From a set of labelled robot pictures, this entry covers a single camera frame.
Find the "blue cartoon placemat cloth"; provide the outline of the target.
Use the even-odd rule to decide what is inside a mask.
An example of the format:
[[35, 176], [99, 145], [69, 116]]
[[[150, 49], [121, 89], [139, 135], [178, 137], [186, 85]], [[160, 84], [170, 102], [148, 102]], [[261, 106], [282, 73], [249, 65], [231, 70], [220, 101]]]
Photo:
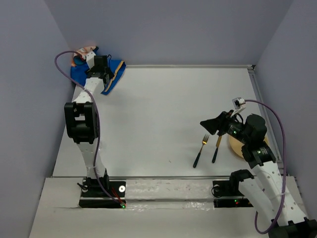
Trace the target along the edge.
[[108, 95], [119, 82], [126, 69], [123, 60], [112, 60], [111, 55], [98, 53], [99, 47], [89, 46], [78, 49], [73, 54], [71, 63], [71, 78], [81, 86], [89, 78], [97, 77], [103, 80], [103, 95]]

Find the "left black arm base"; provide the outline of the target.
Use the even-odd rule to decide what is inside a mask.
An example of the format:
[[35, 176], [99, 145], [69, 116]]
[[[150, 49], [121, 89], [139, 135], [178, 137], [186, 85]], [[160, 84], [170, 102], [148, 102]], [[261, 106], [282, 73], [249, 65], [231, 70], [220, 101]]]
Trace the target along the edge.
[[81, 183], [77, 183], [81, 189], [78, 205], [80, 208], [105, 208], [105, 209], [125, 209], [126, 200], [126, 181], [111, 180], [108, 196], [99, 186], [97, 181], [93, 181], [88, 187], [87, 179], [83, 179]]

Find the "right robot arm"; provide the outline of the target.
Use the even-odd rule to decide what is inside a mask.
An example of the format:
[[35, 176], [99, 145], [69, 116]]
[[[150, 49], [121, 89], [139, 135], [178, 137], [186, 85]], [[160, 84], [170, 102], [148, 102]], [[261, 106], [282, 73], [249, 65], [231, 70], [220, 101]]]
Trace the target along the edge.
[[249, 170], [232, 172], [228, 189], [242, 193], [270, 226], [263, 232], [271, 238], [315, 238], [317, 222], [310, 220], [294, 200], [286, 186], [286, 176], [279, 171], [276, 158], [264, 141], [265, 120], [255, 114], [245, 122], [234, 118], [233, 112], [222, 112], [214, 119], [200, 122], [211, 135], [228, 134], [240, 141], [242, 155]]

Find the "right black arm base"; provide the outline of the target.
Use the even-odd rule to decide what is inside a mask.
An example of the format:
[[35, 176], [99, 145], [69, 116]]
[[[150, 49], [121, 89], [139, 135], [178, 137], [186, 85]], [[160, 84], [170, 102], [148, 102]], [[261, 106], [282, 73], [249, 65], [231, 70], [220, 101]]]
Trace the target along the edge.
[[238, 190], [231, 187], [228, 180], [214, 180], [211, 194], [215, 208], [247, 208], [253, 207], [250, 201]]

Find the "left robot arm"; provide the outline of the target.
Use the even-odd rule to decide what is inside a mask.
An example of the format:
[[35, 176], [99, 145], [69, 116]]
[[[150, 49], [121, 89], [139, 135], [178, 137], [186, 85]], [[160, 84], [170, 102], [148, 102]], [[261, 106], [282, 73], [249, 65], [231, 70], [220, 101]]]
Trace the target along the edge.
[[76, 82], [81, 88], [77, 98], [64, 106], [66, 131], [68, 137], [81, 151], [86, 166], [86, 184], [81, 188], [85, 191], [93, 190], [99, 196], [109, 194], [109, 176], [99, 155], [101, 142], [100, 115], [94, 94], [103, 90], [109, 82], [111, 70], [108, 66], [108, 56], [86, 56], [87, 79], [84, 85]]

